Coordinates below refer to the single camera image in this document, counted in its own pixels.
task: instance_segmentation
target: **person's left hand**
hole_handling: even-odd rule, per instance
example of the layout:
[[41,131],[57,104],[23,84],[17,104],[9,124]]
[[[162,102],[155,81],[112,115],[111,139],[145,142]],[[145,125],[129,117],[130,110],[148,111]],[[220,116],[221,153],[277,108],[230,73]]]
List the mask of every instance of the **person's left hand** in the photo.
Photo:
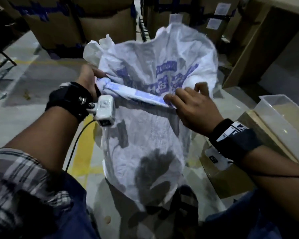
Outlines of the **person's left hand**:
[[97,91],[100,94],[100,91],[98,90],[95,84],[95,76],[98,78],[107,77],[103,71],[91,67],[88,64],[84,64],[82,65],[80,76],[76,80],[78,84],[82,85],[84,88],[88,90],[88,92],[91,93],[93,101],[96,101],[98,99]]

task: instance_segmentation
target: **black cable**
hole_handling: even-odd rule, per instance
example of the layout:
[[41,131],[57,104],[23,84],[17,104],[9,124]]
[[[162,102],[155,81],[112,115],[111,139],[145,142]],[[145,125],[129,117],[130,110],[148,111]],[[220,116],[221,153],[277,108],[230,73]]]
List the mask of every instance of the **black cable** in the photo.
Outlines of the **black cable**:
[[[235,162],[233,161],[228,161],[228,163],[233,163],[235,165],[237,165]],[[246,170],[243,169],[243,171],[245,171],[248,174],[251,175],[256,175],[256,176],[264,176],[264,177],[277,177],[277,178],[299,178],[299,175],[279,175],[279,174],[265,174],[265,173],[261,173],[261,172],[257,172],[257,171],[253,171],[253,170]]]
[[73,149],[72,149],[72,152],[71,152],[71,155],[70,155],[69,161],[68,161],[67,168],[65,169],[65,172],[67,172],[67,171],[68,171],[68,168],[69,168],[69,166],[70,166],[70,162],[71,162],[71,159],[72,159],[72,156],[73,156],[73,153],[74,153],[74,150],[75,150],[75,147],[76,147],[77,141],[79,140],[79,138],[80,138],[81,134],[83,133],[84,129],[85,129],[85,128],[87,128],[87,126],[88,126],[88,125],[90,125],[92,122],[95,122],[95,121],[94,121],[94,120],[92,120],[92,121],[90,121],[88,124],[86,124],[86,125],[83,127],[83,129],[82,129],[82,131],[80,132],[80,134],[77,136],[77,139],[76,139],[76,141],[75,141],[75,143],[74,143],[74,146],[73,146]]

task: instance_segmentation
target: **white plastic bag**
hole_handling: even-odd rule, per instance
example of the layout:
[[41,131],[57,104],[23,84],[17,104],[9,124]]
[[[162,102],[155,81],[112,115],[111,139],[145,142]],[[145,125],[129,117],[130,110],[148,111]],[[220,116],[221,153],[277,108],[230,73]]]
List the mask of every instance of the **white plastic bag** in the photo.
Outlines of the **white plastic bag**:
[[[84,58],[116,83],[163,97],[178,87],[217,81],[217,53],[202,33],[180,23],[160,28],[147,43],[127,41],[108,50],[88,44]],[[175,110],[116,98],[115,124],[103,129],[108,181],[145,205],[167,202],[181,177],[190,145],[189,129]]]

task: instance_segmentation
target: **plaid shirt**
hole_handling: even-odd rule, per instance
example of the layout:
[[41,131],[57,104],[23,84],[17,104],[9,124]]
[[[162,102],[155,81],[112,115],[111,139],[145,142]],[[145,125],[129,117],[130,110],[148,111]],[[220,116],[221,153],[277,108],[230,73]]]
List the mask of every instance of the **plaid shirt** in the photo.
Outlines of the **plaid shirt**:
[[22,228],[22,215],[17,210],[20,191],[52,208],[70,208],[68,192],[52,191],[48,186],[50,179],[48,171],[29,154],[12,148],[0,149],[0,233]]

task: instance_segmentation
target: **transparent plastic bin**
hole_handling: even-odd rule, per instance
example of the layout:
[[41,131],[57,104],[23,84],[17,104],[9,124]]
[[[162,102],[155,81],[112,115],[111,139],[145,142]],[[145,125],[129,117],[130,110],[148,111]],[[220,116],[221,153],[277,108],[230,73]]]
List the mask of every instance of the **transparent plastic bin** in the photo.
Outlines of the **transparent plastic bin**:
[[255,112],[299,161],[299,106],[286,95],[260,98]]

